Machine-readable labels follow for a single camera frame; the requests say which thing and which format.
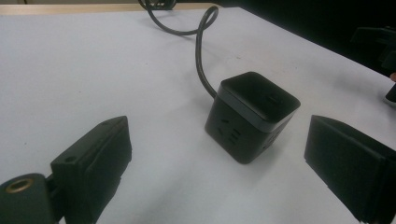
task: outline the white table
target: white table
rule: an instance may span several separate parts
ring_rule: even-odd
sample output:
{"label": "white table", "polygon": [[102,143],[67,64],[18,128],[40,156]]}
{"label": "white table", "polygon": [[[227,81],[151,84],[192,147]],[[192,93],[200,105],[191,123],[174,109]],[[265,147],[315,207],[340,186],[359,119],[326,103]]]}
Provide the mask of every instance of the white table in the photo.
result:
{"label": "white table", "polygon": [[[203,9],[217,6],[212,3],[178,3],[174,10]],[[0,5],[0,15],[48,15],[93,12],[144,11],[140,4],[51,4],[51,5]]]}
{"label": "white table", "polygon": [[[156,13],[182,30],[203,12]],[[302,103],[249,165],[204,131],[213,100],[194,36],[163,32],[146,12],[1,16],[0,29],[1,183],[49,175],[96,124],[128,117],[133,160],[98,223],[358,223],[304,161],[311,115],[396,148],[395,110],[382,102],[393,82],[240,8],[222,8],[204,33],[209,81],[255,71]]]}

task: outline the black plastic object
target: black plastic object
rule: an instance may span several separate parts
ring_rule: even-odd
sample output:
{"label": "black plastic object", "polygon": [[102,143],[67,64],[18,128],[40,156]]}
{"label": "black plastic object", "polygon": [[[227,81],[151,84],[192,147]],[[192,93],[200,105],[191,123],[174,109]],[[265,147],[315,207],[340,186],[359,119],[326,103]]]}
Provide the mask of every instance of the black plastic object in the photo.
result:
{"label": "black plastic object", "polygon": [[128,119],[109,119],[51,163],[53,174],[22,175],[0,186],[1,224],[95,223],[132,157]]}
{"label": "black plastic object", "polygon": [[300,102],[254,72],[225,79],[206,131],[240,163],[250,163],[273,144]]}
{"label": "black plastic object", "polygon": [[51,163],[55,183],[67,198],[67,222],[97,221],[116,193],[131,152],[123,117],[99,124]]}
{"label": "black plastic object", "polygon": [[335,119],[312,116],[304,157],[360,222],[396,212],[396,152]]}
{"label": "black plastic object", "polygon": [[0,186],[0,223],[55,223],[43,175],[21,175]]}
{"label": "black plastic object", "polygon": [[388,94],[385,96],[385,101],[392,106],[396,107],[396,84],[390,89]]}

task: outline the black cable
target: black cable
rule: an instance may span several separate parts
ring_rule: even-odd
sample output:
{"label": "black cable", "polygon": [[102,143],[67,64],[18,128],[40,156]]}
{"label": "black cable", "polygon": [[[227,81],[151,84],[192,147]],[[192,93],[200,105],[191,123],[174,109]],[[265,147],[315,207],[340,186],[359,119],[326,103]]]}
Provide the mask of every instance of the black cable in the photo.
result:
{"label": "black cable", "polygon": [[219,15],[219,9],[217,7],[210,7],[204,14],[201,19],[201,22],[198,26],[198,29],[191,30],[191,31],[177,31],[170,29],[163,25],[157,18],[154,16],[152,10],[168,10],[172,9],[175,6],[176,0],[160,0],[154,4],[154,6],[150,3],[149,0],[145,0],[145,5],[143,5],[142,0],[138,0],[139,4],[146,9],[151,19],[165,32],[172,34],[172,35],[197,35],[196,42],[195,42],[195,63],[197,67],[198,77],[200,78],[202,84],[204,85],[205,89],[209,94],[215,98],[217,93],[209,84],[206,79],[204,68],[202,67],[202,38],[204,35],[204,30],[213,24],[216,20],[216,17]]}

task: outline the outlet hole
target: outlet hole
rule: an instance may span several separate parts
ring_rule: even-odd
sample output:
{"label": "outlet hole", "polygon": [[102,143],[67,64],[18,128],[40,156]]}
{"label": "outlet hole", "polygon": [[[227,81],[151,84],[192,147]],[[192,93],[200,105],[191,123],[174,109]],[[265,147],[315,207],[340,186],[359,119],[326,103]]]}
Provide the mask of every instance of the outlet hole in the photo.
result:
{"label": "outlet hole", "polygon": [[236,145],[235,141],[232,138],[228,139],[234,146]]}
{"label": "outlet hole", "polygon": [[233,129],[233,131],[234,131],[236,134],[241,135],[241,133],[238,132],[236,129]]}
{"label": "outlet hole", "polygon": [[221,128],[218,128],[218,131],[221,135],[223,135]]}
{"label": "outlet hole", "polygon": [[237,136],[235,136],[235,134],[231,134],[231,137],[234,139],[234,140],[238,140],[238,137]]}
{"label": "outlet hole", "polygon": [[267,96],[267,100],[273,105],[281,105],[283,103],[282,99],[273,93]]}

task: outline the electrical outlet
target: electrical outlet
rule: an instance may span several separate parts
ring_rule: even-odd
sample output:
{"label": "electrical outlet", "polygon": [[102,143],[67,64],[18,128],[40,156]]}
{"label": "electrical outlet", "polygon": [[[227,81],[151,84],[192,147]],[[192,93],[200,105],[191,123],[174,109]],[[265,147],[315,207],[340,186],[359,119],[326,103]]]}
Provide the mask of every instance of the electrical outlet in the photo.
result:
{"label": "electrical outlet", "polygon": [[271,146],[300,102],[260,74],[220,84],[205,129],[235,160],[250,163]]}

